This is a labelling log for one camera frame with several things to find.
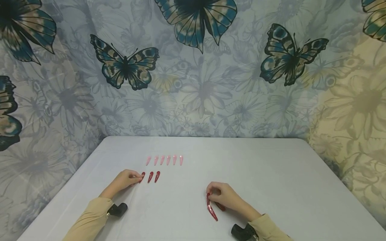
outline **fabric curtain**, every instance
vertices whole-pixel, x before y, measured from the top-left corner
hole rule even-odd
[[[386,0],[0,0],[0,239],[105,136],[301,138],[386,229]]]

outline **finger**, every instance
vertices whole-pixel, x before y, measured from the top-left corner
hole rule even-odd
[[[142,180],[141,177],[130,178],[132,184],[136,184]]]
[[[139,174],[138,172],[136,172],[136,171],[133,171],[133,170],[130,170],[130,172],[129,172],[129,177],[141,177],[142,175],[141,174]]]
[[[221,190],[222,184],[223,183],[221,183],[221,182],[211,182],[211,183],[209,183],[209,185],[207,187],[207,193],[211,193],[213,188],[217,188],[217,189]]]
[[[213,202],[220,202],[220,196],[219,195],[213,194],[213,195],[210,195],[208,198],[209,198],[209,200],[211,200]]]

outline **butterfly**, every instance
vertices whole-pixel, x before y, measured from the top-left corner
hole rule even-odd
[[[143,49],[131,57],[126,57],[113,48],[113,44],[111,47],[93,34],[91,43],[97,53],[97,59],[103,63],[102,73],[110,85],[119,89],[127,79],[133,90],[147,88],[151,82],[149,71],[156,68],[156,61],[159,58],[157,48]]]
[[[317,39],[306,43],[300,49],[283,26],[272,24],[264,50],[269,57],[261,64],[260,77],[269,83],[274,83],[285,74],[284,86],[294,84],[303,74],[305,64],[312,63],[315,57],[326,49],[327,43],[328,39]]]
[[[205,26],[217,45],[237,14],[234,0],[155,0],[164,18],[174,25],[177,40],[203,53]]]
[[[0,40],[22,62],[40,65],[27,40],[54,54],[56,23],[41,6],[40,0],[0,0]]]
[[[362,8],[364,12],[372,13],[363,25],[363,32],[386,42],[386,0],[362,0]]]
[[[321,56],[318,56],[307,66],[301,81],[305,86],[311,85],[313,89],[328,90],[338,79],[346,78],[363,64],[364,60],[358,56],[348,56],[333,61],[322,61]]]
[[[8,76],[0,76],[0,151],[20,141],[22,124],[8,115],[17,110],[13,92],[15,88]]]

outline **tabletop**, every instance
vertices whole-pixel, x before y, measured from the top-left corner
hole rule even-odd
[[[169,155],[177,157],[175,165],[167,165]],[[205,200],[211,181],[229,183],[294,240],[386,240],[385,230],[303,140],[123,136],[105,138],[18,240],[61,240],[123,169],[145,172],[145,180],[114,199],[128,211],[110,217],[98,241],[234,240],[232,226],[246,221],[212,205],[214,220]],[[157,183],[155,177],[147,183],[157,171]]]

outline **hair clip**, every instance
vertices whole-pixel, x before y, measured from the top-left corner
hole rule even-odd
[[[149,164],[150,160],[151,160],[151,156],[148,156],[148,157],[147,157],[146,166]]]
[[[213,208],[210,206],[210,203],[209,203],[209,196],[210,196],[210,193],[207,194],[207,208],[208,208],[208,211],[210,212],[210,214],[212,215],[212,217],[218,221],[218,218],[215,214],[215,212],[213,211]]]
[[[154,175],[154,172],[150,172],[150,176],[149,176],[149,179],[147,180],[147,183],[151,181],[151,178],[153,177],[153,175]]]
[[[161,163],[160,163],[160,165],[162,165],[162,163],[164,163],[164,161],[165,161],[165,156],[161,156]]]
[[[225,207],[221,204],[219,204],[218,202],[215,202],[216,206],[223,212],[225,212]]]
[[[160,171],[158,171],[157,172],[157,174],[156,174],[156,179],[154,180],[154,183],[156,183],[157,182],[157,180],[158,180],[158,178],[159,178],[159,175],[161,174],[161,172]]]
[[[142,173],[143,178],[142,178],[141,181],[143,181],[143,179],[144,179],[144,177],[145,177],[145,174],[146,174],[145,172]]]

